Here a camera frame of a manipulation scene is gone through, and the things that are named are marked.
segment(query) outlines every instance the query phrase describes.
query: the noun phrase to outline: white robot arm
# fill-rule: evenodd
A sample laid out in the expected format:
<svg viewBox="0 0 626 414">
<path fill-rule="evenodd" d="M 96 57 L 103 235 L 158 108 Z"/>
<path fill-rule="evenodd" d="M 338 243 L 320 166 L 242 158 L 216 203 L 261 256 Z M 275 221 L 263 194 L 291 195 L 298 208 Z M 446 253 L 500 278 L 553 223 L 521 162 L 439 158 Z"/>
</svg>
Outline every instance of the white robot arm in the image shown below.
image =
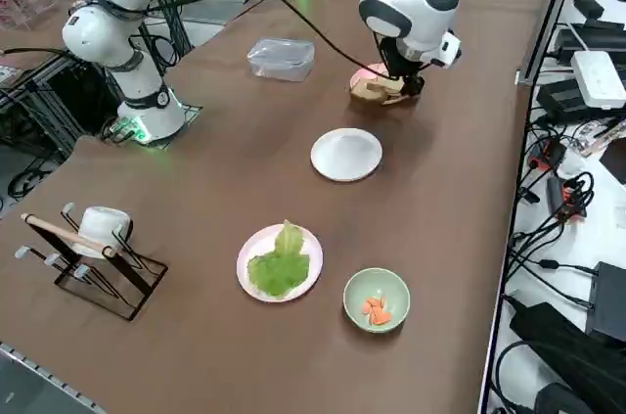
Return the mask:
<svg viewBox="0 0 626 414">
<path fill-rule="evenodd" d="M 75 11 L 63 30 L 69 50 L 102 65 L 115 78 L 125 100 L 119 115 L 141 125 L 141 143 L 170 136 L 184 124 L 184 111 L 164 84 L 149 54 L 128 37 L 141 24 L 153 0 L 97 0 Z M 450 67 L 460 41 L 449 30 L 459 0 L 361 0 L 364 23 L 383 35 L 381 48 L 389 74 L 415 76 L 424 63 Z"/>
</svg>

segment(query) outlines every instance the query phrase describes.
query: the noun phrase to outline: lettuce leaf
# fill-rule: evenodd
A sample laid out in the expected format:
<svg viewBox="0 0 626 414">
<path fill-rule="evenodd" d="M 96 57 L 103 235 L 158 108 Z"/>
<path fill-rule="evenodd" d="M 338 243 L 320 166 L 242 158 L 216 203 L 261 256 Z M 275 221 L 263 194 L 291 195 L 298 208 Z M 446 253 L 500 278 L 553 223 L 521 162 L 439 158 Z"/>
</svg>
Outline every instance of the lettuce leaf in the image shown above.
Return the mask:
<svg viewBox="0 0 626 414">
<path fill-rule="evenodd" d="M 281 297 L 309 275 L 309 256 L 301 254 L 302 230 L 288 221 L 276 237 L 275 249 L 258 255 L 247 264 L 250 282 L 272 297 Z"/>
</svg>

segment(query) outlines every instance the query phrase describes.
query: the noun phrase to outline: plastic container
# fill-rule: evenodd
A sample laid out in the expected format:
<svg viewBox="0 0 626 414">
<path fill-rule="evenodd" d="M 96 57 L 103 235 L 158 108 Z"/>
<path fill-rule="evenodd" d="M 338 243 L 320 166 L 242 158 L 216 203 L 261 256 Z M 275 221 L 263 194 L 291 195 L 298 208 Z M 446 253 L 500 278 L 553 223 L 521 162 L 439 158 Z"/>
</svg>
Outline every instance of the plastic container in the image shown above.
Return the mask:
<svg viewBox="0 0 626 414">
<path fill-rule="evenodd" d="M 256 76 L 302 81 L 313 68 L 313 42 L 292 39 L 260 39 L 247 53 Z"/>
</svg>

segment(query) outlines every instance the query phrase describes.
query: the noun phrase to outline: table surface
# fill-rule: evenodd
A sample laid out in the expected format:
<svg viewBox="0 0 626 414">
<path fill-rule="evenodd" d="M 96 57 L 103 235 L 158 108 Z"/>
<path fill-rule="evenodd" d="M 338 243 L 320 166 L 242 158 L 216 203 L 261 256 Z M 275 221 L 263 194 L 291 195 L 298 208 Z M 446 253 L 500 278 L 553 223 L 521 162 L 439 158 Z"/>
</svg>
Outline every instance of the table surface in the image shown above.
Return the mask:
<svg viewBox="0 0 626 414">
<path fill-rule="evenodd" d="M 344 51 L 376 59 L 358 0 L 292 1 Z M 80 140 L 3 222 L 0 339 L 112 413 L 474 411 L 527 104 L 514 73 L 540 3 L 463 0 L 463 58 L 427 72 L 416 107 L 390 110 L 351 104 L 355 67 L 280 2 L 230 23 L 167 76 L 204 107 L 168 151 Z M 252 76 L 246 53 L 261 37 L 314 41 L 306 80 Z M 371 177 L 339 185 L 309 151 L 345 126 L 374 133 L 384 153 Z M 13 258 L 40 246 L 20 213 L 61 223 L 67 202 L 129 211 L 136 248 L 169 264 L 134 322 Z M 319 238 L 325 265 L 307 296 L 267 306 L 239 288 L 235 262 L 251 234 L 286 218 Z M 369 266 L 412 292 L 406 324 L 387 337 L 342 313 L 345 282 Z"/>
<path fill-rule="evenodd" d="M 605 9 L 602 21 L 626 23 L 623 10 L 626 8 L 625 3 L 615 0 L 597 1 Z M 559 21 L 561 23 L 583 23 L 585 18 L 573 7 L 571 0 L 565 0 Z M 562 28 L 556 27 L 555 35 L 558 30 L 562 30 Z M 542 69 L 544 73 L 539 77 L 538 86 L 534 90 L 534 106 L 539 106 L 536 102 L 539 85 L 574 77 L 571 70 L 568 71 L 564 67 L 558 68 L 554 60 L 549 58 L 544 60 Z M 555 69 L 562 69 L 563 72 L 554 72 Z M 531 118 L 534 119 L 544 113 L 543 110 L 535 110 Z M 571 125 L 565 134 L 571 135 L 577 127 L 578 125 Z M 534 135 L 529 133 L 526 143 L 530 145 L 535 140 Z M 563 235 L 559 240 L 535 253 L 532 256 L 533 260 L 555 259 L 562 264 L 584 265 L 592 268 L 600 261 L 622 268 L 626 266 L 624 261 L 626 230 L 624 229 L 624 220 L 618 214 L 620 211 L 623 213 L 623 209 L 626 207 L 626 188 L 600 162 L 603 152 L 583 159 L 573 150 L 567 150 L 563 164 L 559 168 L 559 175 L 567 178 L 584 170 L 591 172 L 595 181 L 595 197 L 588 207 L 588 216 L 584 221 L 565 225 Z M 539 174 L 541 174 L 540 171 L 533 171 L 524 181 L 524 184 L 529 184 Z M 514 217 L 514 230 L 516 232 L 532 231 L 549 216 L 546 181 L 547 177 L 540 180 L 532 188 L 532 191 L 541 199 L 539 204 L 531 206 L 522 202 L 517 208 Z M 556 233 L 549 235 L 548 239 L 555 235 Z M 587 274 L 570 269 L 544 270 L 539 266 L 533 266 L 533 270 L 567 295 L 580 299 L 589 298 L 592 281 Z M 509 281 L 506 286 L 506 293 L 514 295 L 527 305 L 547 301 L 579 329 L 585 330 L 587 313 L 584 309 L 555 294 L 523 269 L 519 269 Z M 508 304 L 503 303 L 502 315 L 498 322 L 498 339 L 495 344 L 496 356 L 511 343 L 519 341 L 519 337 L 509 328 L 513 316 L 514 310 Z M 502 364 L 501 382 L 503 392 L 508 399 L 525 406 L 532 406 L 537 392 L 549 383 L 560 382 L 560 378 L 530 348 L 520 347 L 510 352 L 505 358 Z M 493 408 L 499 405 L 502 403 L 494 393 L 491 393 L 489 406 Z"/>
<path fill-rule="evenodd" d="M 59 0 L 51 10 L 39 15 L 31 23 L 30 30 L 20 27 L 0 30 L 0 48 L 49 47 L 65 49 L 62 29 L 67 21 L 67 10 L 77 0 Z M 45 52 L 13 54 L 0 57 L 0 65 L 17 69 L 35 69 L 52 57 Z"/>
</svg>

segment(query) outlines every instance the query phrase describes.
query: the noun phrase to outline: wooden stick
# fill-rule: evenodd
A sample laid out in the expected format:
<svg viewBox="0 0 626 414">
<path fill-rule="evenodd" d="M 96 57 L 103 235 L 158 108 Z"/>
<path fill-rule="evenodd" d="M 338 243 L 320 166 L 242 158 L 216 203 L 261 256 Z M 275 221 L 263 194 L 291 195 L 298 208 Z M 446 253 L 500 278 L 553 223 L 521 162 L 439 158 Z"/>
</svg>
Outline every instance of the wooden stick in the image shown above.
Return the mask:
<svg viewBox="0 0 626 414">
<path fill-rule="evenodd" d="M 36 226 L 37 228 L 49 231 L 50 233 L 54 233 L 59 238 L 65 238 L 68 241 L 72 241 L 73 243 L 82 245 L 85 248 L 89 248 L 90 250 L 95 251 L 98 254 L 104 254 L 106 257 L 115 257 L 115 251 L 111 248 L 105 248 L 100 243 L 96 243 L 94 241 L 88 240 L 87 238 L 83 238 L 82 236 L 77 235 L 76 233 L 72 233 L 71 231 L 64 230 L 57 225 L 53 225 L 52 223 L 48 223 L 41 218 L 37 218 L 35 215 L 23 213 L 22 220 L 29 225 Z"/>
</svg>

